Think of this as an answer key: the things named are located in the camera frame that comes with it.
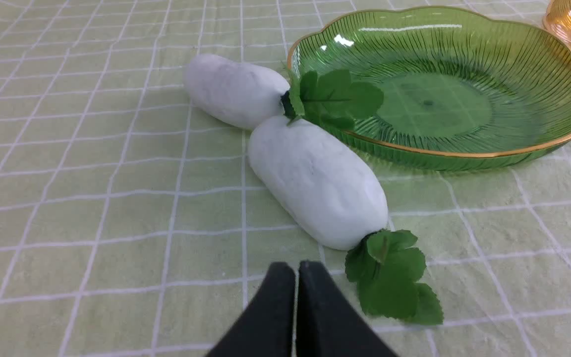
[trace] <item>white grid line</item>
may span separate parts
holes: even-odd
[[[58,10],[57,14],[59,14],[63,10],[63,7],[68,3],[68,1],[69,0],[66,0],[66,2],[63,3],[63,6]],[[28,7],[32,6],[32,4],[34,4],[34,0],[30,0]],[[48,26],[45,28],[45,32],[43,32],[39,36],[39,38],[37,39],[37,42],[35,42],[35,45],[38,43],[38,41],[41,40],[41,37],[43,36],[43,34],[45,34],[47,32],[47,30],[50,28],[50,26],[52,26],[52,23],[54,23],[54,20],[51,20],[51,22],[48,23]],[[63,61],[61,62],[61,68],[63,68],[63,66],[65,65],[65,59],[66,59],[66,57],[64,57]],[[52,84],[54,84],[54,81],[56,80],[56,78],[57,77],[55,75],[54,78],[52,79],[52,82],[50,83],[50,86],[48,86],[45,93],[47,93],[47,91],[50,90],[50,88],[52,87]],[[40,99],[38,101],[38,103],[34,106],[34,109],[32,111],[32,115],[34,115],[34,113],[36,113],[36,111],[39,109],[39,106],[41,105],[42,101],[43,101],[43,99]],[[21,129],[21,131],[16,136],[16,140],[14,142],[18,142],[20,140],[20,138],[23,136],[23,132],[29,126],[29,124],[32,120],[32,115],[28,118],[28,120],[26,120],[25,124],[23,125],[23,128]],[[6,164],[7,159],[9,158],[9,156],[13,152],[13,150],[14,150],[14,144],[10,147],[10,149],[8,150],[8,152],[6,153],[6,155],[4,156],[2,161],[0,162],[0,171],[3,169],[4,165]],[[6,275],[4,276],[3,281],[1,283],[1,286],[0,286],[0,299],[3,296],[4,291],[6,290],[6,286],[9,282],[10,276],[12,275],[14,265],[16,264],[16,260],[18,259],[19,254],[21,252],[21,246],[23,246],[23,244],[25,242],[25,238],[27,236],[27,231],[29,230],[29,226],[30,226],[30,222],[28,222],[28,224],[26,225],[25,231],[23,232],[23,237],[22,237],[21,241],[19,242],[19,246],[15,249],[14,255],[11,258],[10,263],[7,267]]]
[[[132,7],[131,7],[131,11],[133,11],[134,9],[136,9],[137,4],[138,4],[138,0],[135,0],[135,1],[133,2]],[[124,23],[124,27],[123,27],[122,30],[120,31],[120,34],[118,35],[118,40],[117,40],[115,43],[118,43],[118,41],[120,41],[120,38],[121,38],[122,35],[124,34],[125,28],[127,27],[127,23],[129,22],[129,19],[130,19],[130,18],[131,18],[131,12],[130,12],[129,15],[127,16],[127,20],[126,20],[125,23]],[[111,56],[112,56],[112,54],[111,54],[111,52],[110,52],[109,55],[107,56],[107,59],[106,59],[106,62],[105,62],[105,67],[103,68],[103,71],[104,71],[104,72],[105,72],[105,70],[107,70],[107,68],[109,67],[109,63],[110,63]],[[150,78],[150,75],[151,75],[151,68],[153,67],[153,63],[154,63],[155,58],[156,58],[156,53],[155,53],[155,52],[152,52],[152,54],[151,54],[151,59],[150,59],[149,72],[147,72],[147,77],[146,77],[146,79],[145,79],[145,85],[144,85],[145,88],[147,88],[147,84],[149,83],[149,78]],[[98,79],[98,83],[97,83],[97,85],[96,85],[95,90],[97,90],[98,87],[100,86],[100,83],[101,83],[101,81],[102,81],[103,76],[104,76],[104,74],[102,74],[101,77]],[[129,129],[127,130],[127,137],[125,138],[125,142],[124,142],[124,144],[122,145],[122,152],[121,152],[121,154],[120,154],[120,161],[118,162],[118,165],[116,165],[116,168],[114,169],[114,172],[112,173],[111,177],[109,178],[109,183],[107,183],[107,194],[111,194],[112,188],[113,188],[113,185],[114,185],[114,179],[115,179],[116,175],[118,174],[118,171],[120,170],[120,166],[122,166],[122,163],[124,163],[125,156],[127,155],[127,149],[129,148],[129,140],[130,140],[130,138],[131,138],[131,132],[133,131],[133,127],[134,127],[134,125],[136,124],[136,119],[138,118],[138,113],[139,113],[139,111],[140,111],[140,108],[141,108],[141,106],[142,106],[142,102],[143,102],[143,100],[144,100],[144,98],[145,98],[145,94],[146,94],[146,93],[147,93],[147,91],[145,91],[145,90],[143,90],[143,91],[140,93],[140,99],[138,100],[138,104],[137,104],[137,106],[136,106],[136,113],[134,113],[133,119],[131,120],[131,123],[129,124]],[[94,97],[94,95],[91,95],[91,97],[90,97],[90,99],[89,99],[89,102],[88,102],[88,104],[87,104],[87,106],[86,106],[86,108],[85,108],[85,112],[87,112],[87,110],[89,110],[89,107],[91,106],[91,102],[92,102],[92,100],[93,100],[93,97]],[[81,117],[81,120],[80,120],[80,122],[79,122],[79,127],[78,127],[78,128],[80,128],[80,126],[81,126],[81,124],[82,124],[82,121],[83,121],[83,118],[84,118],[85,116],[86,116],[86,115],[84,114],[84,115]],[[98,224],[98,228],[97,228],[97,232],[96,232],[96,239],[95,239],[96,244],[94,244],[94,245],[92,246],[91,253],[89,254],[88,264],[87,264],[87,267],[86,267],[86,269],[85,269],[85,273],[83,274],[83,278],[82,278],[82,281],[81,281],[81,286],[79,287],[79,294],[77,295],[77,297],[76,297],[75,300],[74,300],[74,304],[73,304],[73,307],[72,307],[72,312],[71,312],[71,315],[70,315],[70,320],[68,321],[67,327],[66,327],[66,329],[65,329],[65,334],[63,335],[63,341],[61,342],[61,346],[60,346],[60,348],[59,348],[59,353],[58,353],[59,357],[62,357],[62,356],[65,354],[67,345],[68,345],[68,343],[69,343],[69,341],[70,341],[70,337],[72,336],[72,331],[73,331],[73,328],[74,328],[74,323],[75,323],[75,321],[76,321],[76,317],[77,317],[77,314],[78,314],[78,309],[79,309],[79,306],[80,306],[80,304],[81,304],[82,292],[85,290],[85,287],[86,287],[87,282],[88,282],[88,280],[89,280],[89,276],[91,275],[91,269],[92,269],[92,267],[93,267],[94,260],[95,260],[95,258],[96,258],[96,253],[97,253],[97,251],[98,251],[98,242],[100,241],[101,235],[102,235],[103,230],[104,230],[105,219],[106,219],[106,217],[107,217],[107,212],[108,212],[108,210],[109,210],[109,203],[110,203],[110,199],[109,199],[108,197],[105,198],[105,203],[104,203],[104,207],[103,207],[103,212],[102,212],[102,214],[101,214],[100,223]]]
[[[28,11],[29,7],[32,6],[32,3],[34,3],[34,0],[32,0],[31,2],[29,2],[28,6],[25,8],[25,10],[19,14],[17,20],[10,25],[6,31],[4,31],[2,33],[2,35],[0,36],[0,40],[2,38],[4,38],[4,36],[6,36],[7,30],[9,30],[12,26],[14,26],[14,24],[21,18],[21,16],[23,16],[23,14],[25,14],[26,11]],[[43,35],[45,35],[45,33],[48,31],[48,29],[50,28],[50,26],[48,25],[48,27],[46,27],[43,32],[41,32],[41,34],[39,35],[39,38],[37,39],[37,41],[34,43],[34,45],[32,45],[29,49],[25,50],[23,52],[23,54],[21,55],[21,61],[18,62],[18,64],[16,64],[16,67],[13,69],[12,73],[10,73],[10,75],[6,78],[6,81],[4,82],[4,84],[1,86],[0,88],[0,94],[2,93],[2,91],[4,90],[4,88],[7,86],[7,84],[10,82],[10,80],[12,79],[12,77],[14,77],[14,74],[16,73],[16,71],[19,70],[19,68],[21,67],[22,63],[23,63],[23,59],[25,59],[25,55],[33,50],[39,43],[39,41],[41,40],[41,38],[43,37]]]
[[[504,306],[506,307],[506,310],[508,310],[508,314],[512,317],[515,325],[517,326],[517,329],[519,330],[519,334],[521,335],[521,339],[523,340],[523,343],[525,344],[526,349],[528,350],[528,352],[530,353],[530,355],[532,357],[536,357],[537,356],[537,350],[535,350],[535,348],[533,347],[532,343],[530,342],[530,339],[528,338],[528,333],[526,332],[526,330],[523,327],[523,324],[521,323],[519,318],[516,316],[512,305],[510,305],[510,301],[508,300],[508,297],[506,296],[506,292],[505,292],[504,288],[502,287],[501,283],[499,282],[497,275],[492,270],[492,267],[490,266],[490,262],[486,259],[486,256],[483,253],[483,249],[479,245],[479,242],[477,241],[477,239],[474,235],[473,228],[471,227],[471,224],[466,219],[466,217],[464,216],[464,213],[462,213],[462,211],[460,209],[460,206],[457,202],[457,197],[455,197],[453,185],[451,185],[451,183],[444,176],[442,176],[442,174],[438,174],[438,176],[446,184],[447,189],[449,190],[449,193],[451,194],[451,199],[453,200],[453,204],[457,208],[457,214],[459,215],[460,219],[462,219],[462,223],[464,224],[464,226],[468,232],[468,236],[469,236],[469,239],[471,241],[471,244],[476,249],[477,254],[480,257],[480,261],[482,262],[483,266],[488,271],[490,278],[491,278],[492,282],[494,283],[494,285],[498,291],[499,297],[501,298],[501,302],[504,304]]]
[[[525,189],[523,189],[523,184],[521,183],[521,178],[519,178],[519,174],[517,174],[517,171],[515,171],[512,168],[509,168],[509,170],[510,172],[512,172],[512,175],[514,176],[514,180],[516,181],[517,188],[521,192],[521,196],[523,197],[523,201],[525,202],[526,208],[530,213],[532,213],[533,217],[539,223],[539,227],[546,234],[549,241],[552,243],[552,246],[554,247],[555,251],[557,251],[557,255],[561,257],[561,260],[563,260],[565,264],[567,264],[568,268],[571,271],[571,259],[565,253],[563,247],[558,242],[555,235],[548,229],[548,226],[546,226],[545,222],[543,222],[541,216],[539,216],[539,213],[537,213],[537,211],[532,207],[532,205],[530,205],[530,198],[528,197],[528,194],[525,192]]]
[[[161,36],[161,34],[163,34],[165,32],[167,20],[169,18],[169,11],[171,9],[171,3],[172,3],[172,0],[168,0],[167,11],[165,13],[165,18],[163,19],[163,24],[162,24],[161,29],[160,29],[160,34],[159,34],[160,36]],[[156,41],[154,42],[154,52],[153,52],[154,54],[152,54],[152,58],[151,58],[152,68],[153,68],[153,65],[155,63],[155,58],[156,58],[156,54],[157,54],[157,51],[156,51],[157,41],[158,40],[156,39]],[[153,351],[156,350],[156,347],[158,344],[158,334],[160,331],[160,320],[162,317],[163,307],[164,307],[164,303],[165,303],[165,291],[167,289],[167,275],[168,275],[168,271],[169,271],[169,261],[171,259],[171,245],[172,245],[172,240],[173,240],[172,231],[175,228],[175,217],[177,214],[177,204],[179,202],[179,193],[180,193],[180,186],[181,186],[181,181],[182,181],[182,172],[184,170],[184,163],[186,163],[186,152],[188,151],[188,133],[189,133],[190,128],[191,128],[191,113],[192,112],[193,112],[192,108],[189,107],[188,108],[188,114],[186,115],[186,129],[184,129],[184,147],[182,149],[182,158],[181,158],[181,161],[179,163],[179,169],[177,169],[175,193],[173,195],[173,206],[171,208],[171,216],[169,217],[169,233],[167,234],[166,243],[165,243],[165,256],[163,257],[163,272],[162,272],[162,276],[160,278],[160,294],[158,295],[158,303],[156,306],[156,317],[154,318],[154,327],[153,327],[152,336],[151,336],[151,350],[152,350],[152,352],[150,354],[150,357],[156,357],[156,355],[154,354]]]

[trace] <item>green glass plate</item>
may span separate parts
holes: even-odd
[[[383,90],[347,145],[403,165],[477,170],[571,140],[571,51],[546,30],[455,7],[358,11],[299,39],[295,75],[348,68]]]

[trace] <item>daikon radish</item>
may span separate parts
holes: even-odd
[[[293,219],[333,249],[387,226],[385,192],[349,147],[307,120],[265,120],[251,134],[250,167]]]
[[[283,114],[281,96],[289,88],[288,81],[270,68],[212,54],[195,56],[184,71],[184,89],[195,106],[247,130]]]

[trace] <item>green checkered tablecloth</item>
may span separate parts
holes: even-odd
[[[299,229],[189,106],[197,53],[283,71],[354,9],[453,5],[540,24],[535,0],[0,0],[0,357],[202,356],[268,264],[344,253]],[[571,144],[512,169],[375,167],[428,258],[444,326],[368,319],[406,357],[571,356]]]

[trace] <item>radish leaf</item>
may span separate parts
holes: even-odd
[[[351,130],[355,119],[374,115],[383,104],[383,92],[371,83],[352,82],[349,70],[338,69],[320,75],[314,71],[300,78],[292,70],[290,90],[282,97],[290,122],[303,116],[308,122]]]
[[[303,102],[301,102],[301,84],[299,83],[299,78],[288,69],[288,75],[290,76],[290,90],[281,97],[281,103],[283,103],[285,116],[290,119],[290,123],[299,119],[305,111],[303,107]]]
[[[405,274],[403,267],[389,264],[380,268],[373,279],[356,283],[360,307],[365,314],[408,319],[417,311],[417,287]]]
[[[356,283],[365,314],[422,325],[442,323],[437,296],[428,285],[417,283],[426,269],[426,259],[413,246],[415,242],[417,237],[410,231],[383,229],[347,253],[345,273]]]
[[[417,311],[414,316],[405,319],[405,322],[417,325],[440,325],[444,315],[437,295],[426,284],[417,283],[415,286],[417,286]]]

